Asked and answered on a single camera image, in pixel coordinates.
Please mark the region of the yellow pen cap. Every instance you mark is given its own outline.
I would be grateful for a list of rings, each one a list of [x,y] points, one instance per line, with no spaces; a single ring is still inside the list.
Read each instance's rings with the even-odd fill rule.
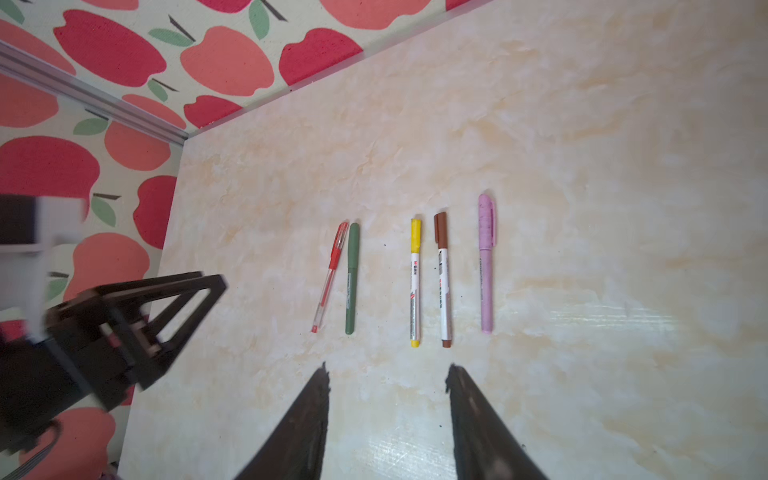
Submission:
[[[411,220],[411,253],[419,254],[421,249],[422,221],[418,218]]]

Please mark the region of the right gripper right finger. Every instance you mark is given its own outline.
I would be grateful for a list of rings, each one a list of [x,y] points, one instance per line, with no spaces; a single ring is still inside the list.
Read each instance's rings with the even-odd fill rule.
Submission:
[[[459,479],[547,478],[464,367],[450,366],[446,392],[450,397],[454,459]]]

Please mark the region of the green marker pen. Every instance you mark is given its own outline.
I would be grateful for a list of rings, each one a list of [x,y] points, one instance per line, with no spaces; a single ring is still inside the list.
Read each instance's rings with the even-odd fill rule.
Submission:
[[[346,335],[352,335],[355,331],[357,280],[358,280],[358,269],[356,267],[349,267],[347,270],[347,295],[346,295],[346,316],[345,316],[345,334]]]

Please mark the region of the green pen cap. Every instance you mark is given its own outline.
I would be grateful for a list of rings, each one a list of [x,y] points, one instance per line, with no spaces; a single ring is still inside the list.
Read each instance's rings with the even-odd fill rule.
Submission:
[[[357,270],[359,268],[359,250],[360,225],[354,222],[349,225],[348,230],[347,265],[349,270]]]

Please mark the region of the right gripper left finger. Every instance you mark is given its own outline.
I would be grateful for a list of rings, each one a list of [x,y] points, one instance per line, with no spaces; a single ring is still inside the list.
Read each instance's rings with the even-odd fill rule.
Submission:
[[[320,479],[329,399],[330,376],[322,364],[236,479]]]

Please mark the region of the clear red pen cap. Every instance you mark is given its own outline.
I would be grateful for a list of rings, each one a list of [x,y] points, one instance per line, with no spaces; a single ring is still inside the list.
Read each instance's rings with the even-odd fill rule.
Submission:
[[[331,248],[329,269],[335,271],[338,268],[339,260],[343,250],[346,234],[349,228],[349,222],[342,222],[336,232],[334,243]]]

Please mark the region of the brown pen cap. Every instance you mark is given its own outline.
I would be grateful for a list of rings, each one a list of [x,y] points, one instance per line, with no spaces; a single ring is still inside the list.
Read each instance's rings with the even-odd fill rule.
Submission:
[[[439,250],[447,250],[448,243],[448,224],[447,224],[447,212],[441,211],[434,217],[434,234],[435,242]]]

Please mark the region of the pink fountain pen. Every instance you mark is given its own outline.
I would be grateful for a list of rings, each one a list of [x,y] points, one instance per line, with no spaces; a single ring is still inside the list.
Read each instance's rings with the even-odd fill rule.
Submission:
[[[493,331],[493,270],[492,251],[480,252],[481,329],[486,334]]]

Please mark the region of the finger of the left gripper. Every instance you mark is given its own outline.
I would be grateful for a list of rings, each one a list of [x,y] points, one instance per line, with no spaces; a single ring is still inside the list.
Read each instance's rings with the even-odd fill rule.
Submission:
[[[202,271],[193,271],[94,287],[89,291],[89,304],[136,298],[151,302],[187,293],[195,294],[201,290],[209,290],[214,296],[213,302],[216,303],[227,288],[222,275],[206,275]]]
[[[113,331],[129,378],[148,389],[163,377],[216,303],[209,290],[151,302],[113,302]]]

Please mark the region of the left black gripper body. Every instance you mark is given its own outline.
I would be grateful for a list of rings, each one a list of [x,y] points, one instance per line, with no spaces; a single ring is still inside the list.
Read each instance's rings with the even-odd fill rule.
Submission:
[[[30,450],[69,407],[92,395],[112,410],[150,386],[146,303],[89,291],[47,313],[48,337],[1,342],[1,448]]]

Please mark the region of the red gel pen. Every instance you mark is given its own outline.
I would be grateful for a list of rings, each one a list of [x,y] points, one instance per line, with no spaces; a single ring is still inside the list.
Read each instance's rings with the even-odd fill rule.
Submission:
[[[330,295],[330,291],[332,288],[333,280],[335,277],[335,273],[337,271],[336,267],[330,267],[328,269],[327,275],[325,277],[323,289],[321,292],[321,297],[317,306],[317,309],[315,311],[315,316],[313,319],[313,324],[311,328],[312,333],[317,333],[319,329],[321,328],[324,312],[328,303],[328,298]]]

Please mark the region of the white pen brown end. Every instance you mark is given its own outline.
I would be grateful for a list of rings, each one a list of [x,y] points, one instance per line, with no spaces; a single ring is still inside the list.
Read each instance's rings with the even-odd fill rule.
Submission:
[[[452,346],[452,321],[450,313],[450,281],[448,269],[448,249],[438,249],[439,259],[439,295],[441,318],[441,341],[444,348]]]

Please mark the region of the pink pen cap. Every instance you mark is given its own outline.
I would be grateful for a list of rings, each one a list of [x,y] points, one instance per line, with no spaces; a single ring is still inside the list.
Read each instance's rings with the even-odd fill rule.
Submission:
[[[480,251],[491,250],[496,245],[495,202],[488,194],[478,198],[478,236]]]

